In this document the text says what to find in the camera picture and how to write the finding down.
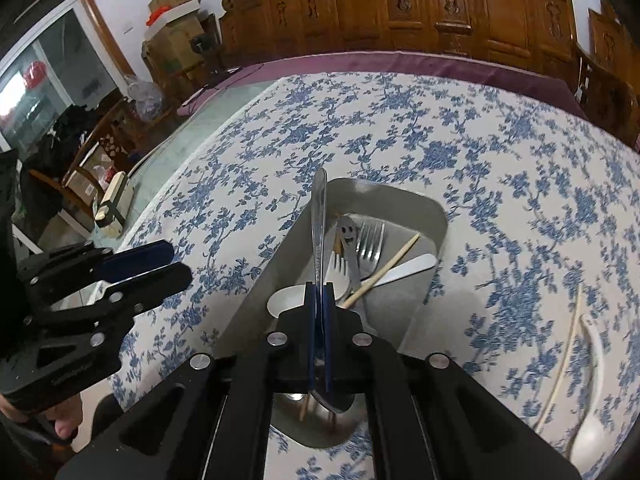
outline clear plastic bag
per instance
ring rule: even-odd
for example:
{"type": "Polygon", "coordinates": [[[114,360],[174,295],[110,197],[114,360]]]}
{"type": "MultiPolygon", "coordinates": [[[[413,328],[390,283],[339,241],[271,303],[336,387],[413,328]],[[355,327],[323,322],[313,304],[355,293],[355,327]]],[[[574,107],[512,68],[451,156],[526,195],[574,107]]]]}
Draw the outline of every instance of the clear plastic bag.
{"type": "Polygon", "coordinates": [[[129,97],[136,102],[136,112],[140,119],[147,123],[153,121],[162,113],[163,97],[159,86],[134,75],[126,75],[124,78],[129,97]]]}

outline human hand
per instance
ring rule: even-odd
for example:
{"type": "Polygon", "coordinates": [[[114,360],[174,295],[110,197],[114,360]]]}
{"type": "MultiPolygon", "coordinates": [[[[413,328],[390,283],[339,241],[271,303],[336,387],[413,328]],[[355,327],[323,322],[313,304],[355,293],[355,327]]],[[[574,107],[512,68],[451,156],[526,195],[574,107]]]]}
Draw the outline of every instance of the human hand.
{"type": "MultiPolygon", "coordinates": [[[[0,396],[0,412],[14,422],[23,423],[29,420],[19,410],[16,410],[3,396],[0,396]]],[[[56,434],[61,439],[68,439],[75,429],[82,423],[82,399],[80,394],[60,402],[57,406],[44,412],[47,420],[54,423],[56,434]]]]}

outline white plastic spoon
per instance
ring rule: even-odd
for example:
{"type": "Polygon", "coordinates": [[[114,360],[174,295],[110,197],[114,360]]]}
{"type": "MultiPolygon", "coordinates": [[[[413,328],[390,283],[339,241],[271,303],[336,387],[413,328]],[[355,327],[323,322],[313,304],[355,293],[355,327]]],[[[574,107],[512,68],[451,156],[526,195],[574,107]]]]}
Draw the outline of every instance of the white plastic spoon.
{"type": "Polygon", "coordinates": [[[569,460],[580,473],[588,471],[598,455],[598,446],[604,437],[604,427],[596,416],[596,408],[600,401],[602,385],[604,384],[604,352],[600,334],[596,330],[593,321],[588,314],[580,316],[580,322],[591,339],[591,361],[593,363],[593,376],[591,377],[590,405],[587,415],[584,417],[578,433],[574,438],[569,460]]]}
{"type": "MultiPolygon", "coordinates": [[[[401,280],[412,274],[431,269],[436,266],[438,260],[433,254],[422,254],[412,258],[404,264],[389,270],[374,286],[401,280]]],[[[293,285],[281,288],[274,292],[267,301],[267,310],[273,317],[278,317],[281,312],[300,306],[305,301],[305,285],[293,285]]]]}

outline metal screw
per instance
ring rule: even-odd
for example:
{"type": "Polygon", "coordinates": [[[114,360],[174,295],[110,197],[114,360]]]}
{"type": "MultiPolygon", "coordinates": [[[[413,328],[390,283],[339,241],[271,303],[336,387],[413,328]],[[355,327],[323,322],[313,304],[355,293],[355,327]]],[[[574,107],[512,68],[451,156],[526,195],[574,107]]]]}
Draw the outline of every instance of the metal screw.
{"type": "Polygon", "coordinates": [[[281,346],[287,342],[287,334],[282,332],[271,332],[267,336],[267,341],[271,346],[281,346]]]}
{"type": "Polygon", "coordinates": [[[204,370],[211,364],[211,357],[206,354],[196,354],[190,359],[189,364],[194,370],[204,370]]]}
{"type": "Polygon", "coordinates": [[[353,341],[353,344],[356,346],[369,346],[371,343],[373,343],[373,338],[369,334],[360,332],[359,334],[353,336],[351,338],[351,341],[353,341]]]}
{"type": "Polygon", "coordinates": [[[434,368],[444,370],[444,368],[449,366],[449,358],[444,354],[433,354],[429,357],[429,364],[434,368]]]}
{"type": "Polygon", "coordinates": [[[118,303],[122,299],[123,296],[124,296],[124,294],[122,294],[120,291],[114,292],[113,294],[111,294],[109,296],[109,302],[110,303],[118,303]]]}
{"type": "Polygon", "coordinates": [[[104,334],[102,332],[93,334],[91,339],[89,339],[89,344],[94,348],[100,346],[102,343],[104,343],[104,334]]]}

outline blue floral tablecloth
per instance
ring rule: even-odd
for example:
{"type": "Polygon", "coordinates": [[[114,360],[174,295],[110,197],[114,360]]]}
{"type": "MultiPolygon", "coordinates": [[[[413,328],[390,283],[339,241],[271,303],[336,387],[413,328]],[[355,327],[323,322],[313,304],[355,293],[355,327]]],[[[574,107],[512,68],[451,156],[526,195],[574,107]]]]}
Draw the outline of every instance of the blue floral tablecloth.
{"type": "MultiPolygon", "coordinates": [[[[640,410],[640,164],[590,124],[495,88],[425,76],[292,76],[220,127],[177,171],[126,245],[165,238],[193,285],[136,319],[111,378],[131,406],[210,351],[309,200],[317,168],[421,192],[449,215],[442,261],[401,350],[450,354],[527,424],[568,337],[577,284],[605,349],[593,478],[640,410]]],[[[566,452],[588,406],[578,331],[542,437],[566,452]]],[[[271,430],[265,478],[373,478],[364,424],[337,448],[271,430]]]]}

